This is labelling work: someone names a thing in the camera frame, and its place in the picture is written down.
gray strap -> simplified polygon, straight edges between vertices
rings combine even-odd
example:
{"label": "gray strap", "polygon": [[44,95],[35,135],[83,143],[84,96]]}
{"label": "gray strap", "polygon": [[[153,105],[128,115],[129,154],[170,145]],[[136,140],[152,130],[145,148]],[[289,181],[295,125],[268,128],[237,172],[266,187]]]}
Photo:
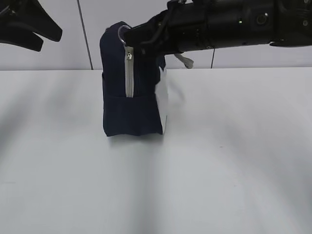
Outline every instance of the gray strap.
{"label": "gray strap", "polygon": [[175,57],[181,62],[183,62],[184,66],[187,69],[192,69],[194,67],[194,61],[191,60],[190,58],[186,58],[182,54],[175,54]]}

white table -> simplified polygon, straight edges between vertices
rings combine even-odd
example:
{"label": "white table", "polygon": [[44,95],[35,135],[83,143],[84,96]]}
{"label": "white table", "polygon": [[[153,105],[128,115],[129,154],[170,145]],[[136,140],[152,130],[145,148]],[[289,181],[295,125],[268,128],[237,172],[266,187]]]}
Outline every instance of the white table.
{"label": "white table", "polygon": [[312,68],[168,76],[165,137],[108,139],[101,71],[0,72],[0,233],[311,233]]}

metal ring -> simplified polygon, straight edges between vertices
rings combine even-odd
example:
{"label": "metal ring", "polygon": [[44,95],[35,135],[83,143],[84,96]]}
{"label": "metal ring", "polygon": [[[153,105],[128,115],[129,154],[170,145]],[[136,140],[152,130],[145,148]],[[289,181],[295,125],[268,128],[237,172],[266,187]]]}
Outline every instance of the metal ring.
{"label": "metal ring", "polygon": [[122,39],[121,36],[120,36],[120,32],[121,32],[121,29],[122,29],[122,28],[131,29],[131,27],[128,26],[128,25],[123,25],[123,26],[121,26],[121,27],[118,28],[118,38],[119,38],[119,40],[121,41],[121,43],[122,43],[124,46],[126,46],[126,42],[125,42],[124,39]]}

black robotic arm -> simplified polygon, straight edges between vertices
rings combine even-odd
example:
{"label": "black robotic arm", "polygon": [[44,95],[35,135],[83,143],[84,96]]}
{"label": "black robotic arm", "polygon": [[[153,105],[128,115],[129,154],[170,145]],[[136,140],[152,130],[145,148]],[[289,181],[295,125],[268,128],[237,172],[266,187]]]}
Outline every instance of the black robotic arm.
{"label": "black robotic arm", "polygon": [[312,45],[311,0],[171,0],[168,10],[124,33],[143,54],[246,45]]}
{"label": "black robotic arm", "polygon": [[38,0],[0,0],[0,43],[40,51],[43,40],[37,34],[52,41],[62,36]]}

white zipper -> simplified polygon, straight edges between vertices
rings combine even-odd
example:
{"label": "white zipper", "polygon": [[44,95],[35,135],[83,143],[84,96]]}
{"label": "white zipper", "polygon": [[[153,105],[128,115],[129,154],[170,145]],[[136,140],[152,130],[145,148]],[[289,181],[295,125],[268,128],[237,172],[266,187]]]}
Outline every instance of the white zipper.
{"label": "white zipper", "polygon": [[135,81],[134,81],[134,50],[133,47],[125,46],[125,81],[126,81],[126,97],[133,98]]}

